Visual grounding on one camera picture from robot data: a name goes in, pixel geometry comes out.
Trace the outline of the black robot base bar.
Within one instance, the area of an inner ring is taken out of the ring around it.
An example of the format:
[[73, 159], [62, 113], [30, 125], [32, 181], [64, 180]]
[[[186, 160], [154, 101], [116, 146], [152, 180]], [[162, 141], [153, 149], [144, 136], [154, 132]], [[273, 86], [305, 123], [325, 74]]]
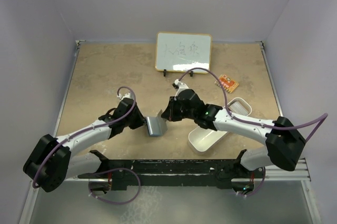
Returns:
[[254, 189], [254, 179], [263, 178], [265, 169], [249, 171], [238, 159], [108, 159], [97, 150], [92, 154], [101, 164], [94, 172], [79, 175], [81, 179], [109, 179], [112, 190], [128, 186], [215, 187], [234, 191]]

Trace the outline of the grey card holder wallet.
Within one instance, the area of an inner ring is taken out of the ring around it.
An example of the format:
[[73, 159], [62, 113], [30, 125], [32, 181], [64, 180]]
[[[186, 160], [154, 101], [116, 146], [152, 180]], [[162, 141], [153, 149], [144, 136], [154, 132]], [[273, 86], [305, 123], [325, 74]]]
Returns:
[[160, 110], [156, 116], [146, 117], [148, 135], [150, 137], [162, 137], [167, 132], [166, 120], [161, 117], [163, 111]]

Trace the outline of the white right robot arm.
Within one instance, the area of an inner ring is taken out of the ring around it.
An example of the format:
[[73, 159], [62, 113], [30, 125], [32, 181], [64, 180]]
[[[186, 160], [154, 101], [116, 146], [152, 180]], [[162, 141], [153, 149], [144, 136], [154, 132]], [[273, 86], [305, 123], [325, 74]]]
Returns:
[[271, 165], [294, 171], [306, 144], [285, 117], [263, 120], [230, 114], [221, 106], [204, 103], [191, 89], [171, 96], [161, 117], [168, 121], [191, 119], [203, 129], [234, 133], [261, 143], [261, 148], [244, 151], [240, 161], [234, 164], [239, 177], [247, 177], [253, 170]]

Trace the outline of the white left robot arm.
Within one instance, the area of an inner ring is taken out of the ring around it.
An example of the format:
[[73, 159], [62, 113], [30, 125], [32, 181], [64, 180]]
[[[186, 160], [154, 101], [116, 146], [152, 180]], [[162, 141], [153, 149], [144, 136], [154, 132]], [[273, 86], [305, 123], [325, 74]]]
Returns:
[[70, 161], [79, 152], [115, 137], [126, 127], [137, 129], [145, 122], [136, 100], [124, 97], [116, 108], [108, 110], [85, 128], [68, 135], [41, 137], [24, 164], [23, 172], [33, 180], [34, 189], [51, 192], [65, 180]]

